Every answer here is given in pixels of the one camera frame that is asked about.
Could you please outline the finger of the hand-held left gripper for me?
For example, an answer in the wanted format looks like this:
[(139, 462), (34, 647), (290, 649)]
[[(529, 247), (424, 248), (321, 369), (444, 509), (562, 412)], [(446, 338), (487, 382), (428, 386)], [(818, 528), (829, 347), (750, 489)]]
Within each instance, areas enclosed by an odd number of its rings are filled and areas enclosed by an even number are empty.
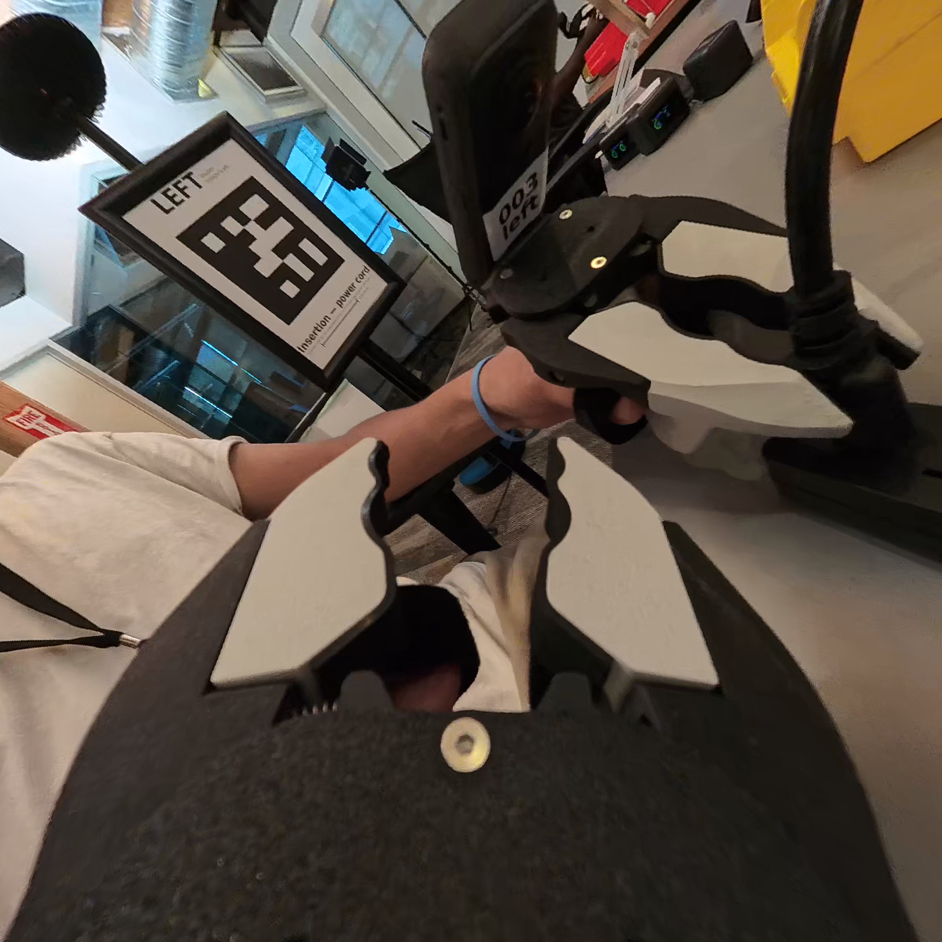
[[(665, 270), (691, 278), (725, 276), (784, 293), (793, 286), (786, 237), (681, 221), (661, 243)], [(893, 349), (912, 363), (923, 350), (917, 332), (892, 308), (856, 278), (852, 278), (859, 312), (874, 321)]]
[(590, 314), (569, 340), (650, 385), (660, 417), (767, 437), (840, 438), (853, 419), (794, 369), (680, 333), (641, 301)]

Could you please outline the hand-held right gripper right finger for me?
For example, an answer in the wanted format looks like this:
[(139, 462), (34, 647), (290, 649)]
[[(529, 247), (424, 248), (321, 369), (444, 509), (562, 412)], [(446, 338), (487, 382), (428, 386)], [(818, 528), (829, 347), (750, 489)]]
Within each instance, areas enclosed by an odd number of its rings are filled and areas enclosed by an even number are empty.
[(548, 450), (548, 544), (529, 627), (531, 702), (579, 674), (618, 710), (638, 684), (720, 687), (664, 521), (570, 437)]

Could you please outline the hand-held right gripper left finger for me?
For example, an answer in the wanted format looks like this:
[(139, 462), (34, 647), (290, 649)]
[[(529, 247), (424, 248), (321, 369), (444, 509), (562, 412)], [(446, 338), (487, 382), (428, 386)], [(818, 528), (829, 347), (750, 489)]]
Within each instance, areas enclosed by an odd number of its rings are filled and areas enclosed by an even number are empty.
[(360, 445), (270, 514), (209, 676), (213, 692), (295, 689), (307, 710), (337, 706), (322, 671), (385, 615), (396, 592), (378, 532), (386, 454)]

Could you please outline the black power strip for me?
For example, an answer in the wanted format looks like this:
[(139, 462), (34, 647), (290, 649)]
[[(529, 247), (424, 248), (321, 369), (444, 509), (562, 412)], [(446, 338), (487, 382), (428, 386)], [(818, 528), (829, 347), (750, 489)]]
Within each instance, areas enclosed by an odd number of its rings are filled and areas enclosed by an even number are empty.
[(941, 559), (941, 407), (910, 406), (915, 439), (895, 452), (834, 439), (771, 438), (762, 456), (792, 504)]

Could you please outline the yellow plastic bin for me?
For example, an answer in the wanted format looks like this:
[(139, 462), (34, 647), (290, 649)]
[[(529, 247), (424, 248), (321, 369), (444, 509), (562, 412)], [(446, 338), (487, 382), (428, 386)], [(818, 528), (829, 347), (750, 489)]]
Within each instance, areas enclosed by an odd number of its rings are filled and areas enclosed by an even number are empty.
[[(771, 78), (792, 111), (813, 1), (760, 4)], [(941, 3), (865, 1), (845, 70), (833, 142), (871, 163), (941, 119)]]

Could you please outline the person's left forearm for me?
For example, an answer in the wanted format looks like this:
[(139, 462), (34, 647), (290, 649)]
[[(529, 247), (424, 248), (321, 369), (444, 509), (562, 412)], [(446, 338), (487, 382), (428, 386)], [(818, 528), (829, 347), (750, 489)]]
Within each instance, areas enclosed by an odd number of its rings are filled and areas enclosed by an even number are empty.
[(303, 482), (362, 445), (386, 454), (386, 499), (403, 497), (496, 438), (479, 418), (466, 372), (415, 406), (371, 418), (343, 436), (293, 445), (237, 445), (230, 458), (243, 515), (269, 516)]

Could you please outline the person's left hand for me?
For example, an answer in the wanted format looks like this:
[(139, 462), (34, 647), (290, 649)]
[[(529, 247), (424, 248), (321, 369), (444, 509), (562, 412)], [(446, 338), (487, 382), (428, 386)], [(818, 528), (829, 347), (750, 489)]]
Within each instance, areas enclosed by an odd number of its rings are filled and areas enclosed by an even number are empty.
[(539, 377), (528, 359), (511, 347), (482, 369), (479, 390), (504, 430), (546, 430), (576, 418), (575, 391)]

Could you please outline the black battery charger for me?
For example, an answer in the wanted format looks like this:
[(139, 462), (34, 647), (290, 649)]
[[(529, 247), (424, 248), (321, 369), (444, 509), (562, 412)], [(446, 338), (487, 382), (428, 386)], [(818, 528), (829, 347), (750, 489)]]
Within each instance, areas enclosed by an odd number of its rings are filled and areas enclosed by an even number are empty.
[(651, 156), (689, 117), (689, 103), (677, 77), (659, 77), (643, 89), (637, 102), (631, 135), (638, 152)]
[(618, 170), (640, 154), (629, 124), (614, 127), (599, 141), (598, 158), (606, 170)]

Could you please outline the blue wristband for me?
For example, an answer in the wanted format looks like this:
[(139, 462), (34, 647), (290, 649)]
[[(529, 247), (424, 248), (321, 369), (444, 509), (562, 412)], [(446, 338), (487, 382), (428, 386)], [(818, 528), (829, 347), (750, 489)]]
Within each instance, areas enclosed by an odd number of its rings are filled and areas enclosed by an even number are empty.
[(493, 418), (491, 415), (487, 405), (485, 404), (483, 395), (481, 394), (481, 374), (485, 366), (488, 365), (489, 361), (495, 359), (496, 357), (496, 354), (491, 354), (480, 359), (471, 371), (470, 386), (473, 404), (477, 410), (479, 418), (483, 421), (484, 425), (501, 442), (511, 445), (528, 442), (533, 437), (535, 437), (537, 431), (531, 430), (529, 432), (522, 432), (520, 430), (502, 429), (501, 426), (496, 422), (495, 418)]

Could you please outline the white plastic stand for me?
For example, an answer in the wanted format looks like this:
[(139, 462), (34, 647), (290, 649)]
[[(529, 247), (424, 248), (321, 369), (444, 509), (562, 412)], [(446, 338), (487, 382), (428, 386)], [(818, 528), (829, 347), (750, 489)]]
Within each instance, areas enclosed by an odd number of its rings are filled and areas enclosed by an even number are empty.
[(632, 116), (661, 84), (658, 76), (635, 72), (642, 44), (642, 33), (632, 33), (626, 41), (616, 80), (606, 112), (605, 131), (611, 132)]

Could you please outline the black case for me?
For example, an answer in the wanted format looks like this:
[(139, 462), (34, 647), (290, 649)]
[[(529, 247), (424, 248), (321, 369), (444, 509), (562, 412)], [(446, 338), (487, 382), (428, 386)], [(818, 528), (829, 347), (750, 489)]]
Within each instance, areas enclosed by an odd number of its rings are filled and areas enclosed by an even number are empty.
[(755, 62), (742, 27), (731, 20), (706, 36), (682, 64), (690, 97), (708, 102), (724, 95)]

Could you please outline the red plastic bin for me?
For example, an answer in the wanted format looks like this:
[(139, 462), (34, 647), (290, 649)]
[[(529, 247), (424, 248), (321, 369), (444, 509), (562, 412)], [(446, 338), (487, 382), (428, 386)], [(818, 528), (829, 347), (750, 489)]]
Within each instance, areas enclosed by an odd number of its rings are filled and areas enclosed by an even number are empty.
[(607, 23), (584, 54), (583, 81), (589, 85), (616, 70), (624, 53), (626, 43), (635, 38), (635, 33), (624, 33), (617, 24)]

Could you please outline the red fire sign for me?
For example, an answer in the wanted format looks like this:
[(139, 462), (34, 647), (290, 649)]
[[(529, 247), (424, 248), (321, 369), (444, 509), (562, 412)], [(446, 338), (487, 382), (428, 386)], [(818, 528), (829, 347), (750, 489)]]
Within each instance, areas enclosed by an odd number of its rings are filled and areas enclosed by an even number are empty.
[(44, 440), (64, 433), (81, 432), (83, 429), (43, 412), (30, 403), (23, 403), (3, 416), (6, 425), (34, 439)]

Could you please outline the black round pendant lamp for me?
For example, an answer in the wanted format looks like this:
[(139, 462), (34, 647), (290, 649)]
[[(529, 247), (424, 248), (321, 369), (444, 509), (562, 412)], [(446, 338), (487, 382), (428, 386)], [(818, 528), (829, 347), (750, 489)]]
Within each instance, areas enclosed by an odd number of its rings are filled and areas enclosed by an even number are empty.
[(1, 148), (28, 161), (59, 159), (82, 138), (124, 170), (141, 161), (98, 124), (107, 95), (95, 46), (64, 18), (16, 16), (1, 28)]

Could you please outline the silver air duct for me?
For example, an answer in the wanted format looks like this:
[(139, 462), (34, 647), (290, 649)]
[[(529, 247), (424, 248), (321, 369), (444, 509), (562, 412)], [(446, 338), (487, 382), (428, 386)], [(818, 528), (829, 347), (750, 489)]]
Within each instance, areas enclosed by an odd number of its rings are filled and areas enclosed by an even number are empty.
[(209, 95), (204, 83), (217, 1), (106, 1), (103, 35), (152, 86), (177, 103)]

